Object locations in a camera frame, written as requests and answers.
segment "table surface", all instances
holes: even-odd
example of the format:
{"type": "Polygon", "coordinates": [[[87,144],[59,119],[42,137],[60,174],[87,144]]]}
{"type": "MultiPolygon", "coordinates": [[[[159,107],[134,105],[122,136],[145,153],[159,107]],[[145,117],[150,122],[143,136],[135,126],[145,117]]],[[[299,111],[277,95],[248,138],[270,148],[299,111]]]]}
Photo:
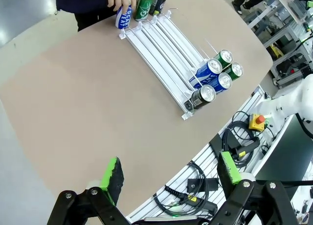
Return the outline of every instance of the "table surface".
{"type": "Polygon", "coordinates": [[[293,0],[279,0],[280,3],[284,6],[284,8],[286,8],[286,10],[289,12],[289,14],[291,15],[291,17],[298,23],[298,24],[302,24],[302,20],[299,19],[296,14],[291,10],[291,8],[288,6],[288,3],[290,1],[293,1],[293,0]]]}
{"type": "Polygon", "coordinates": [[[187,38],[214,52],[229,49],[245,74],[231,90],[183,121],[182,110],[127,40],[114,18],[38,56],[0,88],[26,156],[56,196],[81,192],[119,156],[129,214],[173,177],[249,97],[272,59],[224,0],[167,0],[187,38]]]}

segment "metal rack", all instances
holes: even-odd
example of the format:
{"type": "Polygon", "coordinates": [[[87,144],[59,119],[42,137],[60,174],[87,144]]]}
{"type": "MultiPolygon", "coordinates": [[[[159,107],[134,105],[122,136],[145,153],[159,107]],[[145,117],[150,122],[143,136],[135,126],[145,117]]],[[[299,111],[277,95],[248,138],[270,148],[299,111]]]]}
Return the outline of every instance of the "metal rack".
{"type": "Polygon", "coordinates": [[[153,16],[151,21],[138,22],[137,27],[122,29],[119,37],[127,38],[141,57],[146,61],[161,83],[166,87],[184,114],[186,120],[195,113],[190,101],[196,90],[189,82],[198,68],[203,66],[209,57],[203,58],[183,33],[170,20],[171,10],[166,14],[153,16]],[[192,110],[185,107],[190,102],[192,110]]]}
{"type": "MultiPolygon", "coordinates": [[[[243,111],[246,113],[251,113],[251,111],[254,109],[254,107],[261,101],[264,101],[264,94],[265,92],[261,87],[258,87],[254,91],[254,95],[249,97],[245,103],[239,108],[239,111],[243,111]]],[[[232,121],[244,121],[246,119],[246,115],[244,113],[238,112],[234,115],[234,119],[231,118],[229,121],[225,124],[225,126],[218,132],[220,136],[223,136],[224,131],[227,129],[228,125],[232,121]]],[[[239,169],[239,172],[248,172],[251,173],[253,176],[256,176],[258,172],[261,170],[269,156],[272,154],[274,149],[276,148],[278,142],[280,141],[281,137],[284,135],[284,132],[286,131],[290,121],[292,119],[292,116],[288,117],[285,120],[284,127],[282,128],[281,132],[277,135],[277,138],[270,143],[270,139],[268,139],[267,136],[272,136],[269,131],[264,131],[259,135],[260,139],[260,145],[257,149],[254,150],[253,158],[251,159],[250,163],[247,165],[247,167],[242,167],[239,169]],[[267,151],[266,155],[262,152],[262,145],[270,144],[270,149],[267,151]]],[[[241,145],[244,145],[249,140],[244,140],[248,138],[248,134],[243,129],[235,129],[238,136],[242,139],[238,139],[239,143],[241,145]]],[[[208,143],[204,148],[199,151],[199,153],[192,159],[197,165],[201,167],[201,169],[204,171],[204,173],[207,175],[207,178],[216,178],[217,175],[217,158],[215,157],[215,154],[213,153],[212,147],[210,143],[208,143]]],[[[198,178],[199,174],[196,170],[193,168],[190,168],[189,166],[184,166],[171,180],[169,180],[166,185],[170,186],[171,188],[187,193],[187,179],[193,179],[198,178]]],[[[157,196],[162,204],[165,205],[171,205],[172,203],[178,202],[177,197],[174,195],[169,194],[164,190],[164,187],[160,188],[157,191],[157,196]]],[[[225,196],[223,189],[219,187],[217,191],[210,192],[208,200],[210,202],[213,202],[218,205],[218,208],[220,208],[223,203],[225,202],[225,196]]],[[[183,211],[188,211],[191,209],[189,205],[183,204],[180,207],[183,211]]],[[[197,215],[206,215],[207,212],[201,211],[197,215]]],[[[133,223],[135,221],[149,218],[149,217],[167,217],[166,214],[163,213],[163,211],[157,206],[157,204],[154,201],[153,197],[150,197],[145,201],[142,205],[140,205],[137,209],[135,209],[132,213],[128,215],[128,220],[130,223],[133,223]]]]}

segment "black cable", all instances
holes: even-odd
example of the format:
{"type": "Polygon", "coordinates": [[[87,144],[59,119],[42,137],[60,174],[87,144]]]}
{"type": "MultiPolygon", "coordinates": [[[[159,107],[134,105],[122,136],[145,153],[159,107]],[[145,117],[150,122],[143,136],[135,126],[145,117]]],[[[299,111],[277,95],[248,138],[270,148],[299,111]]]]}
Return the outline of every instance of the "black cable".
{"type": "Polygon", "coordinates": [[[271,134],[272,134],[272,136],[273,136],[273,140],[275,140],[275,139],[276,139],[276,136],[274,135],[273,131],[272,131],[269,127],[267,127],[267,126],[266,126],[266,129],[268,129],[268,130],[271,132],[271,134]]]}
{"type": "MultiPolygon", "coordinates": [[[[241,129],[243,129],[245,132],[247,132],[247,134],[249,135],[249,138],[245,138],[244,140],[252,140],[253,138],[255,138],[253,132],[249,129],[249,125],[243,121],[233,121],[234,120],[234,116],[232,118],[232,122],[228,125],[228,127],[226,128],[226,130],[224,131],[223,137],[222,137],[222,149],[224,151],[229,151],[228,149],[228,143],[227,143],[227,139],[228,139],[228,135],[229,133],[234,130],[235,127],[239,127],[241,129]]],[[[242,167],[246,167],[249,162],[252,160],[253,157],[253,151],[250,152],[246,158],[239,160],[239,159],[234,159],[235,165],[237,168],[242,168],[242,167]]]]}
{"type": "Polygon", "coordinates": [[[294,50],[294,52],[295,52],[296,50],[298,50],[308,39],[311,39],[311,38],[313,38],[313,35],[309,36],[306,40],[304,40],[303,42],[301,42],[301,43],[299,44],[299,46],[297,46],[297,48],[294,50]]]}
{"type": "MultiPolygon", "coordinates": [[[[242,138],[242,137],[240,137],[239,136],[239,134],[233,129],[233,132],[235,133],[235,135],[239,138],[239,139],[241,139],[241,140],[251,140],[251,138],[242,138]]],[[[264,130],[262,130],[261,132],[259,132],[259,134],[258,135],[256,135],[255,137],[258,137],[260,134],[262,134],[264,132],[264,130]]]]}
{"type": "Polygon", "coordinates": [[[269,150],[269,146],[267,146],[267,145],[262,145],[261,146],[261,151],[262,151],[263,155],[265,155],[268,152],[268,150],[269,150]]]}
{"type": "Polygon", "coordinates": [[[248,118],[250,117],[250,116],[249,116],[249,114],[247,114],[247,113],[246,113],[246,112],[244,112],[244,111],[236,111],[236,112],[235,112],[235,114],[233,115],[233,117],[231,118],[231,122],[234,122],[235,115],[237,114],[237,116],[236,116],[236,117],[238,117],[238,115],[239,115],[240,113],[245,114],[248,118]]]}
{"type": "MultiPolygon", "coordinates": [[[[206,179],[206,175],[204,173],[204,171],[194,162],[194,161],[190,161],[188,164],[188,166],[190,167],[193,167],[195,168],[196,170],[198,170],[199,172],[199,176],[200,176],[200,184],[199,184],[199,187],[196,191],[196,193],[194,195],[196,195],[197,193],[199,193],[199,190],[201,188],[201,185],[202,183],[204,182],[205,183],[205,190],[204,190],[204,196],[203,196],[203,201],[202,203],[198,204],[197,206],[195,207],[192,207],[189,211],[186,211],[186,212],[172,212],[170,210],[170,208],[174,207],[174,206],[177,206],[176,205],[173,205],[173,206],[170,206],[169,208],[165,208],[164,205],[159,201],[159,199],[157,198],[157,194],[155,193],[153,195],[153,198],[156,202],[156,204],[158,205],[158,207],[166,214],[170,215],[170,216],[173,216],[173,217],[177,217],[177,216],[187,216],[187,215],[194,215],[194,214],[197,214],[199,211],[201,211],[205,205],[205,202],[208,200],[208,197],[209,197],[209,185],[208,185],[208,182],[206,179]]],[[[183,200],[183,201],[180,201],[179,204],[183,204],[187,201],[188,199],[186,200],[183,200]]]]}

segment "gray floor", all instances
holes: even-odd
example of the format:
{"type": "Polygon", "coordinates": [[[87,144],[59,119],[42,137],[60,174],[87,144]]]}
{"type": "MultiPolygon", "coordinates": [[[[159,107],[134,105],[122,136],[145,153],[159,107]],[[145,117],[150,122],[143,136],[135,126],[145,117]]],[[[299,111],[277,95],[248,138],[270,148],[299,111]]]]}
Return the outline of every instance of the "gray floor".
{"type": "Polygon", "coordinates": [[[55,11],[55,0],[0,0],[0,47],[55,11]]]}
{"type": "Polygon", "coordinates": [[[26,158],[1,102],[0,169],[0,224],[46,224],[55,198],[26,158]]]}

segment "can label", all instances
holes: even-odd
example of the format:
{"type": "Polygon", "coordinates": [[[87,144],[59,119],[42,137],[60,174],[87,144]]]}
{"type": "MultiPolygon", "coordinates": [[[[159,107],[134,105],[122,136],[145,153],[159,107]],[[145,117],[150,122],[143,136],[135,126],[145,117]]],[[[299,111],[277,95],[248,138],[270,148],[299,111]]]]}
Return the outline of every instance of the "can label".
{"type": "Polygon", "coordinates": [[[141,21],[148,17],[153,0],[138,0],[138,5],[135,14],[135,20],[141,21]]]}
{"type": "Polygon", "coordinates": [[[163,10],[166,0],[153,0],[151,9],[149,14],[150,15],[157,15],[160,14],[163,10]]]}
{"type": "Polygon", "coordinates": [[[201,103],[202,103],[202,101],[201,101],[200,99],[194,100],[194,104],[195,104],[195,105],[199,105],[199,104],[201,104],[201,103]]]}
{"type": "Polygon", "coordinates": [[[214,90],[217,92],[216,88],[220,86],[218,77],[216,77],[215,79],[212,79],[212,80],[209,82],[209,84],[210,84],[210,86],[212,86],[212,87],[214,88],[214,90]]]}
{"type": "Polygon", "coordinates": [[[131,5],[128,7],[126,14],[122,14],[122,9],[123,7],[120,7],[116,13],[115,26],[119,29],[127,28],[129,26],[133,13],[131,5]]]}

